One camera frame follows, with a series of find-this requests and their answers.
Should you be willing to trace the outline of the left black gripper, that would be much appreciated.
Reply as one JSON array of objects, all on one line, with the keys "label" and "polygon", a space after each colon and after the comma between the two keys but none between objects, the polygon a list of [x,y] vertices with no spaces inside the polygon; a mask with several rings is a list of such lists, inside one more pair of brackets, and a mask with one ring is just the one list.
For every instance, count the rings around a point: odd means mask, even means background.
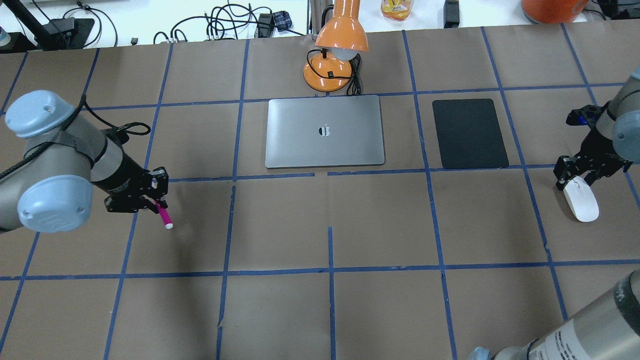
[{"label": "left black gripper", "polygon": [[107,194],[104,205],[110,213],[134,214],[150,210],[159,214],[169,206],[164,199],[169,192],[169,174],[164,166],[153,171],[142,168],[134,159],[124,155],[114,170],[93,185]]}]

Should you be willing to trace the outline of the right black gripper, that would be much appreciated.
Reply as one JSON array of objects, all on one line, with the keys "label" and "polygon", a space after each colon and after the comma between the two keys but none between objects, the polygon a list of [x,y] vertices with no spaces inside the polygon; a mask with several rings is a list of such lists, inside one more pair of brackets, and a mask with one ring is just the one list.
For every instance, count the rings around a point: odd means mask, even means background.
[{"label": "right black gripper", "polygon": [[590,131],[583,139],[580,150],[573,157],[562,155],[554,166],[553,173],[557,181],[555,187],[562,192],[570,178],[588,173],[583,180],[592,186],[603,177],[611,177],[620,169],[626,173],[633,161],[624,159],[614,150],[612,139],[605,137],[598,129],[598,121],[610,116],[610,101],[603,106],[585,105],[573,109],[566,118],[569,126],[588,126]]}]

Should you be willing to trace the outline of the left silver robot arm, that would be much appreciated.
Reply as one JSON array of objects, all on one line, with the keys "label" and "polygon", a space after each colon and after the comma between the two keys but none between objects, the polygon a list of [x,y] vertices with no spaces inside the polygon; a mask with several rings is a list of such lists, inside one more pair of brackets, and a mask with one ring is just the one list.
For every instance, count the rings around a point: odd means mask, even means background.
[{"label": "left silver robot arm", "polygon": [[150,210],[173,228],[165,196],[169,174],[164,167],[147,170],[130,157],[124,145],[131,136],[144,136],[151,127],[141,121],[124,125],[91,124],[83,95],[71,105],[55,92],[38,89],[14,101],[6,126],[26,141],[23,158],[1,173],[2,233],[28,228],[58,233],[80,228],[90,217],[94,188],[106,193],[110,213]]}]

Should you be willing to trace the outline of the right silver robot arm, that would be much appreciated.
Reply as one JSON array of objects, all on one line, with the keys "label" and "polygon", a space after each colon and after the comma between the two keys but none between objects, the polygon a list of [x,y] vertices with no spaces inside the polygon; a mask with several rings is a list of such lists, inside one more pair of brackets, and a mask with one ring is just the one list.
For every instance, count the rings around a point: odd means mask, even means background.
[{"label": "right silver robot arm", "polygon": [[639,68],[599,104],[579,105],[565,120],[582,137],[532,173],[541,223],[567,301],[567,318],[544,310],[546,292],[525,280],[523,300],[532,325],[499,331],[489,348],[472,347],[466,360],[637,360],[639,358]]}]

